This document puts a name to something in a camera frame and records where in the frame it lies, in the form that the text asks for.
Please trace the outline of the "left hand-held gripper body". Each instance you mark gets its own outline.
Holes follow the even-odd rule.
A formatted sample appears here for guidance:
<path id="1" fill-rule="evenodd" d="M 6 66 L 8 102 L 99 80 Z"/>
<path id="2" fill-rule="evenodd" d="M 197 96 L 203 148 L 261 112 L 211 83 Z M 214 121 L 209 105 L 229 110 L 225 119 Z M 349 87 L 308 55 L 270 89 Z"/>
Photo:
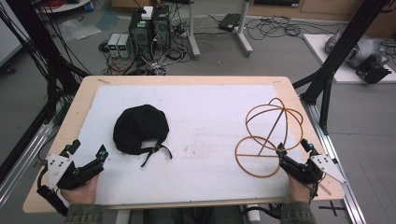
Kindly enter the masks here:
<path id="1" fill-rule="evenodd" d="M 76 167 L 71 158 L 50 154 L 45 168 L 37 179 L 37 193 L 43 197 L 59 214 L 66 216 L 68 208 L 55 191 L 76 189 L 85 185 L 104 170 L 95 159 L 82 167 Z"/>

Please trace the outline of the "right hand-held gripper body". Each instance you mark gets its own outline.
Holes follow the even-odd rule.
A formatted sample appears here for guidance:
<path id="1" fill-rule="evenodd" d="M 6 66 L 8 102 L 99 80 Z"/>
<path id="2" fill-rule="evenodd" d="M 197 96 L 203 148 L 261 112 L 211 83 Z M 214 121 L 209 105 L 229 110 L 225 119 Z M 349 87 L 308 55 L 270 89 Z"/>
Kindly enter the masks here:
<path id="1" fill-rule="evenodd" d="M 306 163 L 299 163 L 289 156 L 279 159 L 280 167 L 302 184 L 318 183 L 325 175 L 329 175 L 341 184 L 346 180 L 329 155 L 309 157 Z"/>

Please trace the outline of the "wooden hoop hat stand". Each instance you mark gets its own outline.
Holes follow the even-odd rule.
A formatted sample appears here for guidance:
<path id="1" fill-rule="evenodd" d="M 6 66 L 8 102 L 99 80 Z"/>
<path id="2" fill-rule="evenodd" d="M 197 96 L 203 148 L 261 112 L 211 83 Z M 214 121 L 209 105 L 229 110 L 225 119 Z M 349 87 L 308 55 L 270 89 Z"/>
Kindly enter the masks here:
<path id="1" fill-rule="evenodd" d="M 280 168 L 277 146 L 283 143 L 287 152 L 297 148 L 304 137 L 303 123 L 302 113 L 277 97 L 253 106 L 245 116 L 247 135 L 234 148 L 239 168 L 258 178 L 275 175 Z"/>

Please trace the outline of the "black cap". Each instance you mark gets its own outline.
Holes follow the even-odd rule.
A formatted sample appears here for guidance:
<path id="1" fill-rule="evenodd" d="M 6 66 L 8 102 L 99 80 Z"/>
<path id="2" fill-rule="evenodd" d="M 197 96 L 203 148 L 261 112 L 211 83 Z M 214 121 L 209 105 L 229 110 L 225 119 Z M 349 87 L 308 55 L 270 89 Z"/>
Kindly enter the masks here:
<path id="1" fill-rule="evenodd" d="M 163 145 L 169 133 L 169 125 L 165 114 L 153 105 L 140 105 L 125 109 L 118 117 L 114 130 L 113 141 L 116 149 L 129 154 L 141 155 L 147 153 L 142 164 L 145 166 L 152 154 L 168 147 Z"/>

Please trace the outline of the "person's right hand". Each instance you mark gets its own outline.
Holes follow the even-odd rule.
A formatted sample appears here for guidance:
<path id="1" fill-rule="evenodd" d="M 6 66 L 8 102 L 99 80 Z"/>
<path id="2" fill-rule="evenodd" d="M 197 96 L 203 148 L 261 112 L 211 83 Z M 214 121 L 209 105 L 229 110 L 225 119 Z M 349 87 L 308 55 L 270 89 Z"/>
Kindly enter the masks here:
<path id="1" fill-rule="evenodd" d="M 292 202 L 302 202 L 302 203 L 310 203 L 311 202 L 311 190 L 313 189 L 312 184 L 302 184 L 297 181 L 292 176 L 288 176 L 290 186 L 290 200 Z"/>

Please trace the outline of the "person's left hand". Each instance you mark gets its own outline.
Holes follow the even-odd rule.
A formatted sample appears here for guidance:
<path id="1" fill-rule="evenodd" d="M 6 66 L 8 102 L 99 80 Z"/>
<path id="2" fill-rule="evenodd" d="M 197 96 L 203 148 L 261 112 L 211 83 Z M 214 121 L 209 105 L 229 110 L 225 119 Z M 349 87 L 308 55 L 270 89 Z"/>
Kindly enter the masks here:
<path id="1" fill-rule="evenodd" d="M 61 195 L 70 204 L 94 204 L 99 175 L 94 176 L 85 185 L 76 189 L 61 189 Z"/>

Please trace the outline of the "white table leg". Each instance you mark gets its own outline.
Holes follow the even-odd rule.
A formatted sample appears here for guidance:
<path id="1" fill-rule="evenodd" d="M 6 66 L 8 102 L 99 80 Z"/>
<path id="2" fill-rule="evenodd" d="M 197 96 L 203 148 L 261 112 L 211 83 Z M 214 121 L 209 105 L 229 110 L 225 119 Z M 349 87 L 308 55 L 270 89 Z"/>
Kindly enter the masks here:
<path id="1" fill-rule="evenodd" d="M 254 207 L 254 204 L 248 204 L 246 206 L 246 209 L 248 209 L 248 212 L 246 213 L 247 223 L 261 224 L 260 212 L 258 210 L 251 210 L 251 207 Z"/>
<path id="2" fill-rule="evenodd" d="M 130 224 L 131 214 L 132 212 L 130 210 L 119 210 L 115 224 Z"/>

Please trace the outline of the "white foam mat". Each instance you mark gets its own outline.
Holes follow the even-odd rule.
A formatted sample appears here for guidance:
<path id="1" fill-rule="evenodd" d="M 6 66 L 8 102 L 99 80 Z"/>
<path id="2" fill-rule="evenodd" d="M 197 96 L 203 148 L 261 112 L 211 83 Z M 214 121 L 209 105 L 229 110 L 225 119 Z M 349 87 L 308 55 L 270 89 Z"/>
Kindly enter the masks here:
<path id="1" fill-rule="evenodd" d="M 108 157 L 98 183 L 97 203 L 158 205 L 218 201 L 273 200 L 288 193 L 286 174 L 258 178 L 242 171 L 234 148 L 247 135 L 247 112 L 279 98 L 271 85 L 131 85 L 100 87 L 83 123 L 74 156 L 91 161 L 101 145 Z M 169 134 L 165 148 L 151 155 L 116 149 L 113 129 L 127 108 L 153 105 L 164 112 Z"/>

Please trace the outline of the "person's legs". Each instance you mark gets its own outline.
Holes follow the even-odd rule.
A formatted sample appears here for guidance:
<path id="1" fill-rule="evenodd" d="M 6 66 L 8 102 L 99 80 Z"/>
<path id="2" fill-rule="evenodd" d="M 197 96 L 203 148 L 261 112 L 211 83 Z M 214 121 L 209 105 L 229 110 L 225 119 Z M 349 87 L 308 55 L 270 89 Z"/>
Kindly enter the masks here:
<path id="1" fill-rule="evenodd" d="M 144 224 L 244 224 L 238 205 L 148 209 Z"/>

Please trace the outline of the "grey bench power supply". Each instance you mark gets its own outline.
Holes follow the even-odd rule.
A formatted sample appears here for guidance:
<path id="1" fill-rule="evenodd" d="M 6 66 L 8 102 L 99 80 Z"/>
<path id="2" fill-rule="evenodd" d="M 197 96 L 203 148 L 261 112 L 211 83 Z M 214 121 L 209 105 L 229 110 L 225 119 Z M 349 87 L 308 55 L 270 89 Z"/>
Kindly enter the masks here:
<path id="1" fill-rule="evenodd" d="M 120 34 L 112 34 L 107 42 L 107 47 L 109 53 L 113 58 L 118 58 L 120 56 L 118 51 L 118 41 L 120 39 Z"/>
<path id="2" fill-rule="evenodd" d="M 130 56 L 130 41 L 127 34 L 122 34 L 120 36 L 118 50 L 121 58 L 128 58 Z"/>

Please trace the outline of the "grey robot shell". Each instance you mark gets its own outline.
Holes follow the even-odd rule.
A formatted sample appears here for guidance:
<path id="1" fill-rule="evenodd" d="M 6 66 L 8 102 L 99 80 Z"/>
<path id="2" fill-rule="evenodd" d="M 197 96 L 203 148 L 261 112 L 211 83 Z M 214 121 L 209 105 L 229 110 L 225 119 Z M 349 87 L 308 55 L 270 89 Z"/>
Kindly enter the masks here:
<path id="1" fill-rule="evenodd" d="M 344 28 L 339 28 L 336 33 L 327 40 L 325 44 L 326 53 L 332 51 L 344 31 Z M 358 68 L 370 56 L 373 56 L 375 61 L 380 65 L 385 65 L 389 61 L 389 56 L 385 48 L 381 47 L 377 40 L 364 35 L 347 55 L 346 63 L 352 68 Z"/>

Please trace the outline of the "clear plastic sheet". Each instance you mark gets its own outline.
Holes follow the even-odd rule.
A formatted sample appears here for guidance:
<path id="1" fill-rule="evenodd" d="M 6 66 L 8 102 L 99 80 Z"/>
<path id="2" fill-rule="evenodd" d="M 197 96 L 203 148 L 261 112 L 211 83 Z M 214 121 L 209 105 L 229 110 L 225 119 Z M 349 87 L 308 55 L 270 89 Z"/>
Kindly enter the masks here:
<path id="1" fill-rule="evenodd" d="M 78 20 L 64 21 L 60 29 L 65 40 L 80 40 L 101 32 L 95 25 L 83 26 Z"/>

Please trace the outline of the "white desk leg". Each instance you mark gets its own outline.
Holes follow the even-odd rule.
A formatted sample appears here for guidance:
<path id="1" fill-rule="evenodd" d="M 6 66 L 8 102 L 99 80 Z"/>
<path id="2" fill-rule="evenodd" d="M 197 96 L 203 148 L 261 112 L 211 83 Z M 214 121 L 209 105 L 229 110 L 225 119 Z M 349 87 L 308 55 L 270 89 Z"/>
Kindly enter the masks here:
<path id="1" fill-rule="evenodd" d="M 241 43 L 241 46 L 246 53 L 246 56 L 249 57 L 250 54 L 253 52 L 253 48 L 250 46 L 248 39 L 245 36 L 245 29 L 246 29 L 246 22 L 247 22 L 247 15 L 248 15 L 248 7 L 251 0 L 243 0 L 242 8 L 241 8 L 241 17 L 239 26 L 235 28 L 236 37 Z"/>
<path id="2" fill-rule="evenodd" d="M 188 40 L 191 46 L 192 58 L 198 60 L 201 56 L 201 51 L 199 50 L 197 41 L 194 35 L 194 0 L 189 1 L 189 31 Z"/>

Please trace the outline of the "round white table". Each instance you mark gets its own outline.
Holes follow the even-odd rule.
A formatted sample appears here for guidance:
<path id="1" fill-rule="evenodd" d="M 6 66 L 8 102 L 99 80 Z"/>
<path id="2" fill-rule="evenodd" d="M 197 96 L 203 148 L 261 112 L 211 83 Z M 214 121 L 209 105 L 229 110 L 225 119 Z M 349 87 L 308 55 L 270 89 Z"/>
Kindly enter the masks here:
<path id="1" fill-rule="evenodd" d="M 35 5 L 36 12 L 58 13 L 83 7 L 91 0 L 40 0 Z"/>

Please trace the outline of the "black metal frame post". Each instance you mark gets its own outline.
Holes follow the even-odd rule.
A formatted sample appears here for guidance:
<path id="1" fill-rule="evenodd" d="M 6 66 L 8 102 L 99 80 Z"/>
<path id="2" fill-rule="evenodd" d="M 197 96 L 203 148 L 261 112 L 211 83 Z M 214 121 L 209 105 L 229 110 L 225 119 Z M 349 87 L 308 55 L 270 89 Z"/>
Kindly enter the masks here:
<path id="1" fill-rule="evenodd" d="M 318 124 L 325 134 L 328 134 L 328 114 L 335 73 L 387 2 L 388 0 L 363 0 L 320 68 L 292 84 L 294 89 L 309 84 L 307 90 L 300 95 L 308 105 L 315 105 L 319 95 L 322 94 Z"/>

